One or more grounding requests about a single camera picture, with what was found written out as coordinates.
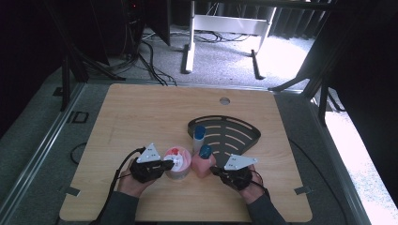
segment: table leg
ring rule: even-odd
[[[258,46],[257,52],[260,52],[261,47],[263,46],[264,40],[267,38],[267,36],[269,34],[269,29],[272,26],[272,20],[275,15],[275,11],[276,11],[276,8],[272,7],[271,12],[268,13],[268,16],[266,17],[267,25],[264,27],[264,33],[261,35],[260,44]]]
[[[187,52],[187,64],[185,71],[188,73],[193,72],[193,57],[195,55],[195,43],[193,42],[195,34],[195,2],[191,1],[191,21],[190,21],[190,44]]]

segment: sleeve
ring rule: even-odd
[[[267,195],[262,195],[256,201],[247,205],[252,225],[287,224],[281,214],[272,204]]]
[[[138,198],[114,191],[102,215],[100,225],[134,224],[138,201]]]

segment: hand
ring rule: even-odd
[[[253,165],[249,166],[249,170],[255,171]],[[263,185],[260,176],[256,172],[252,172],[253,178],[252,180],[259,185]],[[239,191],[240,196],[242,196],[243,200],[246,204],[253,203],[258,198],[260,198],[264,194],[264,190],[259,186],[250,183],[246,188]]]
[[[134,179],[132,175],[130,175],[130,166],[134,159],[130,161],[129,167],[120,174],[121,178],[119,179],[119,185],[117,187],[117,191],[125,193],[127,195],[140,198],[141,194],[144,190],[152,185],[156,180],[151,180],[145,183],[141,183]]]

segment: gray carpet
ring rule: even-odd
[[[302,46],[311,48],[312,44],[311,40],[287,41],[277,37],[272,38],[288,45],[292,42],[301,42]],[[268,71],[262,68],[261,72],[267,74],[267,78],[262,81],[256,80],[253,75],[252,59],[248,56],[250,51],[242,51],[244,47],[241,45],[244,41],[217,44],[197,43],[194,72],[184,74],[181,71],[182,50],[187,41],[187,37],[172,37],[172,47],[167,47],[159,41],[149,42],[154,48],[154,65],[172,75],[181,85],[187,85],[187,83],[234,85],[259,89],[284,83],[295,75],[294,71],[286,69],[290,64],[285,61],[281,64],[282,68],[285,67],[285,70],[281,72],[283,76],[279,77],[271,67]],[[149,50],[146,45],[142,45],[141,54],[143,57],[149,58]],[[283,55],[278,56],[277,53],[274,53],[278,61],[283,58],[287,59],[290,52],[280,52],[280,54]],[[113,64],[118,64],[120,61],[118,58],[113,58]],[[154,78],[151,78],[142,67],[142,63],[138,61],[135,66],[120,73],[120,76],[127,77],[127,83],[143,83],[148,80],[154,83]],[[75,146],[87,141],[110,83],[113,81],[103,75],[91,75],[90,81],[84,87],[82,95],[73,108],[75,112],[89,113],[87,123],[69,122],[63,126],[9,224],[86,224],[86,222],[58,221],[58,214],[65,198],[63,190],[71,182],[76,170],[76,165],[70,159],[69,153]],[[53,96],[53,91],[57,86],[60,86],[60,70],[56,71],[43,84],[20,119],[0,141],[0,175],[1,180],[5,181],[2,182],[0,189],[1,201],[8,195],[24,165],[35,152],[52,121],[59,114],[61,98]],[[299,83],[292,88],[302,90],[304,86],[305,83]],[[329,143],[325,143],[322,136],[323,131],[319,130],[316,124],[317,120],[312,109],[315,106],[298,94],[279,94],[276,96],[276,100],[288,137],[308,154],[333,190],[333,192],[330,191],[315,166],[292,144],[292,151],[302,181],[305,186],[314,190],[308,195],[314,217],[305,224],[344,224],[344,215],[346,215],[347,224],[356,224],[330,162],[326,150]],[[75,158],[78,159],[83,151],[83,146],[77,148]]]

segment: black fan-shaped object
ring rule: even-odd
[[[225,115],[208,115],[191,120],[188,133],[192,138],[196,126],[206,128],[205,144],[212,147],[218,167],[223,167],[231,154],[241,156],[261,137],[256,127]]]

